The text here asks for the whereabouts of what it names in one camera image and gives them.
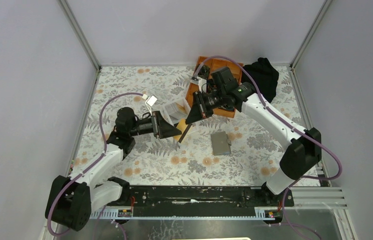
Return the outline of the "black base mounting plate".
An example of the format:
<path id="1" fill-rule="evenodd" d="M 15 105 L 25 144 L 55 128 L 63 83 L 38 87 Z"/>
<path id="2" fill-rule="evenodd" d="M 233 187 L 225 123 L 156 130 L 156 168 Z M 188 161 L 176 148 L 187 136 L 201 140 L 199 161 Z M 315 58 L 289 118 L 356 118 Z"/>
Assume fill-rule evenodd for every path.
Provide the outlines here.
<path id="1" fill-rule="evenodd" d="M 273 195 L 259 186 L 207 186 L 207 185 L 130 185 L 122 190 L 118 200 L 109 206 L 156 206 L 170 203 L 230 203 L 239 207 L 274 207 L 295 205 L 291 190 Z"/>

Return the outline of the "gold credit card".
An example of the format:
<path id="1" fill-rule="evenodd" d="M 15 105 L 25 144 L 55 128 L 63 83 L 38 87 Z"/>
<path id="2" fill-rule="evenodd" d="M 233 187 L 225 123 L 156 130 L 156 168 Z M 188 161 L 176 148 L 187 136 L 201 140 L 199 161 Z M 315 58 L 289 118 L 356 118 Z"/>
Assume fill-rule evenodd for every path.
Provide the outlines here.
<path id="1" fill-rule="evenodd" d="M 185 140 L 190 130 L 194 128 L 194 126 L 192 124 L 186 124 L 186 119 L 182 118 L 176 125 L 176 128 L 181 131 L 181 134 L 173 136 L 173 139 L 181 144 Z"/>

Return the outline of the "grey leather card holder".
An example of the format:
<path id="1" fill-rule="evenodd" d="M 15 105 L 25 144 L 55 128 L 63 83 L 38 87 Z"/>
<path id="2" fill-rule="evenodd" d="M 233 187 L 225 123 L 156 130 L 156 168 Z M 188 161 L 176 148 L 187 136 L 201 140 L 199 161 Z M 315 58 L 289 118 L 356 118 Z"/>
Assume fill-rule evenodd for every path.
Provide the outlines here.
<path id="1" fill-rule="evenodd" d="M 212 153 L 214 156 L 224 156 L 230 155 L 231 151 L 231 141 L 228 134 L 225 131 L 220 131 L 212 133 L 210 135 Z"/>

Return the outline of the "rolled dark sock top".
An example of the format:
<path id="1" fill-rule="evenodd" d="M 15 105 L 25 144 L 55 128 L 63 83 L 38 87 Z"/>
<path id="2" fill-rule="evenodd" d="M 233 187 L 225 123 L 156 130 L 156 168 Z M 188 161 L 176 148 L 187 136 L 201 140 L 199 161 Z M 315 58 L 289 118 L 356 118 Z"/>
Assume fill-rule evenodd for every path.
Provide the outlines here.
<path id="1" fill-rule="evenodd" d="M 200 71 L 198 72 L 198 77 L 207 80 L 210 75 L 211 68 L 207 65 L 203 65 Z"/>

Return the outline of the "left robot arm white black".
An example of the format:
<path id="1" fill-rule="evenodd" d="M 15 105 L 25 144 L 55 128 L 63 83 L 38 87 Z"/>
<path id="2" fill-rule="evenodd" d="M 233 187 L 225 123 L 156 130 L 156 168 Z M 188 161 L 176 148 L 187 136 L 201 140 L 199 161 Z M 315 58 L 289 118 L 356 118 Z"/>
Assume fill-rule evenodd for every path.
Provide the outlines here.
<path id="1" fill-rule="evenodd" d="M 119 109 L 98 159 L 84 169 L 53 180 L 44 213 L 48 231 L 55 237 L 60 236 L 53 231 L 52 223 L 80 231 L 99 208 L 112 202 L 119 206 L 130 204 L 133 199 L 130 183 L 114 176 L 101 182 L 105 173 L 128 156 L 135 146 L 136 136 L 152 134 L 157 139 L 166 139 L 182 133 L 158 110 L 139 119 L 132 108 Z"/>

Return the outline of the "floral table mat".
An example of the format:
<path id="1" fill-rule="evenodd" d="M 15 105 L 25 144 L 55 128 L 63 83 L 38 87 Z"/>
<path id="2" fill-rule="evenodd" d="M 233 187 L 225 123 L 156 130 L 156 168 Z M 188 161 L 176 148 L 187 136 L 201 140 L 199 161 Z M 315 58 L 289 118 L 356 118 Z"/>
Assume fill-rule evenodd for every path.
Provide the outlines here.
<path id="1" fill-rule="evenodd" d="M 155 95 L 155 108 L 184 98 L 191 66 L 106 66 L 97 81 L 86 125 L 72 170 L 87 167 L 102 153 L 103 138 L 115 124 L 117 111 L 147 112 L 141 94 Z M 279 168 L 283 147 L 260 124 L 241 112 L 234 118 L 214 115 L 196 124 L 197 131 L 182 143 L 152 134 L 136 137 L 126 159 L 105 177 L 133 185 L 259 186 Z M 231 154 L 213 155 L 211 134 L 225 131 Z"/>

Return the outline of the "orange wooden compartment box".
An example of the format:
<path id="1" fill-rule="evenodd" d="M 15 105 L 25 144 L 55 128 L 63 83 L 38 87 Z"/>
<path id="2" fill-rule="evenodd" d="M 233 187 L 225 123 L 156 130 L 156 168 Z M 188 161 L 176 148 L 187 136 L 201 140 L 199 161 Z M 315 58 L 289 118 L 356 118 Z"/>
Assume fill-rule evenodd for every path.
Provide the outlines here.
<path id="1" fill-rule="evenodd" d="M 206 61 L 204 65 L 210 67 L 210 75 L 208 79 L 206 79 L 206 83 L 208 85 L 204 84 L 203 86 L 201 86 L 201 89 L 203 91 L 206 91 L 207 93 L 210 93 L 213 90 L 216 90 L 215 84 L 211 76 L 211 72 L 219 68 L 228 67 L 231 73 L 233 74 L 233 76 L 237 79 L 238 83 L 241 83 L 242 81 L 242 75 L 243 75 L 242 70 L 237 65 L 232 63 L 231 61 L 221 59 L 221 58 L 213 58 L 213 59 Z M 186 99 L 190 107 L 192 107 L 193 105 L 193 100 L 194 100 L 193 93 L 198 90 L 199 90 L 198 85 L 191 83 L 191 82 L 188 83 L 188 87 L 186 88 L 186 94 L 184 98 Z M 220 108 L 216 108 L 213 110 L 214 115 L 223 116 L 223 117 L 227 117 L 230 119 L 234 118 L 235 113 L 236 113 L 236 110 L 232 107 L 231 108 L 220 107 Z"/>

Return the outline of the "white plastic card tray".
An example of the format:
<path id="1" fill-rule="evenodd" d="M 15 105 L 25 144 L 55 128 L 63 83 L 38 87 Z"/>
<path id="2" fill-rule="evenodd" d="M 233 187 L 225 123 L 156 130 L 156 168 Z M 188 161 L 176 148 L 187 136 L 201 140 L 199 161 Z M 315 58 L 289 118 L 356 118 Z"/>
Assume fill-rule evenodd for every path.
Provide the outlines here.
<path id="1" fill-rule="evenodd" d="M 173 122 L 173 126 L 176 127 L 176 125 L 181 119 L 187 118 L 188 114 L 190 113 L 191 107 L 189 106 L 185 98 L 178 98 L 174 101 L 164 104 L 161 110 L 166 111 L 170 115 L 171 120 Z M 194 128 L 190 130 L 184 141 L 188 139 L 189 135 L 198 131 L 197 124 L 192 123 L 192 125 L 194 126 Z"/>

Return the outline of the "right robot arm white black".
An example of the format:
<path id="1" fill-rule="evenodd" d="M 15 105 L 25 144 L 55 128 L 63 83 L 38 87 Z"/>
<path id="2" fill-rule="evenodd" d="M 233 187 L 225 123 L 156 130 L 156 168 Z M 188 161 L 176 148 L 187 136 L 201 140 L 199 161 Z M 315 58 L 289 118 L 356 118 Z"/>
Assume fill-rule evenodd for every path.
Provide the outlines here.
<path id="1" fill-rule="evenodd" d="M 210 118 L 214 109 L 227 105 L 255 120 L 283 147 L 279 169 L 263 184 L 261 199 L 268 206 L 278 203 L 281 193 L 322 158 L 321 133 L 314 127 L 307 130 L 288 119 L 264 100 L 249 82 L 231 88 L 222 86 L 211 92 L 195 91 L 192 96 L 187 124 Z"/>

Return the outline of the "black cloth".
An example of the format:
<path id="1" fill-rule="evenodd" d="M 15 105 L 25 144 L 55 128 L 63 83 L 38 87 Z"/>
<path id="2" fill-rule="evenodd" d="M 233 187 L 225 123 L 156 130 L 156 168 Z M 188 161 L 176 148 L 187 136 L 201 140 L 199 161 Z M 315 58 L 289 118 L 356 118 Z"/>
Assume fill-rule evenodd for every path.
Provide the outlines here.
<path id="1" fill-rule="evenodd" d="M 256 62 L 244 65 L 243 69 L 254 79 L 263 97 L 271 103 L 276 97 L 280 74 L 268 58 L 259 57 Z"/>

